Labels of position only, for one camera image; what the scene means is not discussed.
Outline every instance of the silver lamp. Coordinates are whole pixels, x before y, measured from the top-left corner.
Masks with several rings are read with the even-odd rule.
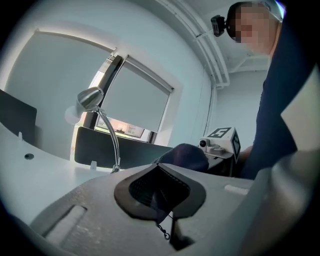
[[[116,133],[107,118],[104,110],[98,105],[104,98],[104,92],[100,87],[91,87],[83,90],[77,96],[77,101],[74,106],[69,107],[65,112],[65,119],[70,124],[76,124],[80,121],[83,112],[95,112],[102,118],[105,125],[109,129],[111,139],[114,147],[115,165],[113,165],[112,172],[116,173],[120,170],[120,155],[119,155],[119,142]]]

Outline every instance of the man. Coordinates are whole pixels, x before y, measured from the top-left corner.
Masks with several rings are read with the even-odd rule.
[[[254,179],[259,170],[272,167],[279,159],[297,150],[281,113],[302,88],[315,65],[306,48],[305,37],[297,33],[299,30],[295,27],[301,25],[301,21],[289,10],[281,23],[259,2],[238,2],[229,9],[226,20],[229,35],[238,43],[271,58],[263,83],[254,143],[239,158],[244,165],[238,174],[240,178]]]

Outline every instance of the navy blue shirt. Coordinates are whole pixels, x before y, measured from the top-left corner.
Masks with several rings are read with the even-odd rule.
[[[298,16],[287,12],[263,84],[253,147],[240,178],[254,179],[259,170],[272,167],[297,150],[281,113],[302,88],[316,63],[308,48],[311,35],[301,30],[301,25]]]

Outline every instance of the white desk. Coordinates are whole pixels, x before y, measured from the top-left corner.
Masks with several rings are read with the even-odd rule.
[[[34,155],[32,160],[25,154]],[[7,211],[26,224],[78,185],[108,175],[46,153],[20,140],[0,123],[0,197]]]

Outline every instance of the white roller blind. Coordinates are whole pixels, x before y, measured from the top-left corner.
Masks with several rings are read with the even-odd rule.
[[[102,103],[108,117],[157,132],[169,92],[157,81],[124,63]]]
[[[27,42],[5,90],[37,109],[40,149],[70,158],[74,126],[66,122],[65,111],[109,56],[104,48],[55,34],[35,33]]]

